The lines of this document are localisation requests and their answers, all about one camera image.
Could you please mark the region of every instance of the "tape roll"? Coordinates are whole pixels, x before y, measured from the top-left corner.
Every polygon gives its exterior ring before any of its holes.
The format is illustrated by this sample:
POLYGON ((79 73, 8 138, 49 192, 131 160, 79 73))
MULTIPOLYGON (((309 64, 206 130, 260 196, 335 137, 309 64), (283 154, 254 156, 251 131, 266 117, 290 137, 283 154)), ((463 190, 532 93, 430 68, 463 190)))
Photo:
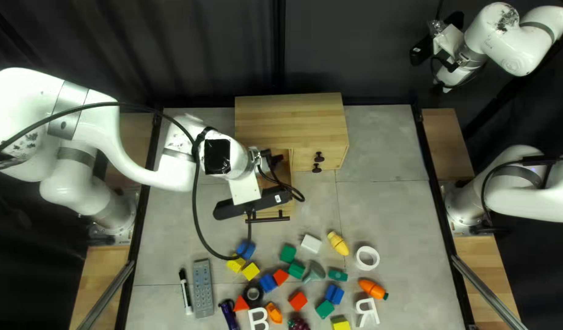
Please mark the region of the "tape roll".
POLYGON ((243 299, 250 308, 261 307, 264 295, 263 288, 256 282, 250 282, 243 291, 243 299))
POLYGON ((368 247, 368 246, 360 247, 356 252, 356 266, 363 271, 370 271, 375 269, 375 267, 379 265, 380 259, 381 258, 379 257, 379 253, 377 252, 377 250, 375 250, 372 247, 368 247), (371 256, 371 259, 373 260, 372 264, 363 262, 363 260, 361 260, 360 258, 361 254, 363 255, 368 254, 369 256, 371 256))

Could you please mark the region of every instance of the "marker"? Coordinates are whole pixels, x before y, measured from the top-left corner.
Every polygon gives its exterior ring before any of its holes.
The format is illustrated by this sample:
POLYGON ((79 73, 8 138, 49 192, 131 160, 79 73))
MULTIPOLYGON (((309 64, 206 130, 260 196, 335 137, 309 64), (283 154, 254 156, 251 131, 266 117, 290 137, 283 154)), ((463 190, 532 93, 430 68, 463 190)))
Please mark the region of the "marker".
POLYGON ((186 270, 179 270, 179 282, 182 285, 183 305, 186 308, 186 315, 193 315, 192 304, 190 303, 190 292, 188 291, 188 281, 186 280, 186 270))

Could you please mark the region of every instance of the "black knob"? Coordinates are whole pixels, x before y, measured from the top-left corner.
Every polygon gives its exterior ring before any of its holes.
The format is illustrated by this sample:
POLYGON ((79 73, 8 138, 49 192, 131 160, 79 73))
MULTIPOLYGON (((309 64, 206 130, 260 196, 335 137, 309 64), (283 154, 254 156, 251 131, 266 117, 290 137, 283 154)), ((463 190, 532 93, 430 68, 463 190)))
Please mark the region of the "black knob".
POLYGON ((314 169, 312 169, 312 173, 320 173, 322 171, 322 169, 320 167, 318 167, 318 163, 314 163, 314 169))
POLYGON ((322 157, 322 152, 316 152, 316 158, 314 159, 316 163, 321 163, 324 161, 324 157, 322 157))

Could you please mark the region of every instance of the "white block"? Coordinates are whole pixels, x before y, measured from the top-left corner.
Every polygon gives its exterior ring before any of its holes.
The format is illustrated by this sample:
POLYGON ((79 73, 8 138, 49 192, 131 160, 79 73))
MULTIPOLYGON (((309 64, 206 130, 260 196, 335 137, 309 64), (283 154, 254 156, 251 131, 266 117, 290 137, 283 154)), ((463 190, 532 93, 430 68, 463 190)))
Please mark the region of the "white block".
POLYGON ((379 324, 379 315, 377 315, 377 307, 375 307, 375 301, 373 300, 373 298, 367 298, 367 299, 361 299, 359 301, 356 302, 356 312, 361 315, 360 321, 359 321, 359 328, 361 328, 362 326, 365 325, 365 321, 371 317, 374 319, 375 324, 379 324), (362 310, 361 309, 361 305, 362 304, 368 304, 369 305, 369 309, 368 310, 362 310))
POLYGON ((269 323, 267 323, 267 310, 263 307, 253 308, 248 310, 248 324, 251 326, 251 330, 269 330, 269 323), (260 319, 255 319, 255 314, 262 313, 263 316, 260 319), (264 327, 256 328, 256 325, 263 324, 264 327))
POLYGON ((304 240, 302 241, 302 248, 305 248, 306 250, 317 254, 318 251, 320 251, 320 245, 322 244, 322 241, 317 239, 314 236, 310 236, 308 234, 306 234, 304 236, 304 240))

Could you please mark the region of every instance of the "white ring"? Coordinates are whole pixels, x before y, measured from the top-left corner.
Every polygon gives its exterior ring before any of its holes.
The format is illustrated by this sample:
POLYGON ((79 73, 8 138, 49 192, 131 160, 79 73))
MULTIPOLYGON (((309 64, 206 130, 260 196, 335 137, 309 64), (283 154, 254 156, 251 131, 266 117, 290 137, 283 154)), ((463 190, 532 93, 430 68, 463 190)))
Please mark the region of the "white ring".
POLYGON ((370 271, 375 269, 375 267, 379 265, 379 260, 380 260, 379 253, 377 252, 377 250, 375 250, 372 247, 368 247, 368 246, 360 247, 356 252, 356 266, 359 267, 359 269, 362 271, 370 271), (373 265, 364 263, 363 260, 360 259, 361 253, 369 254, 373 259, 373 265))

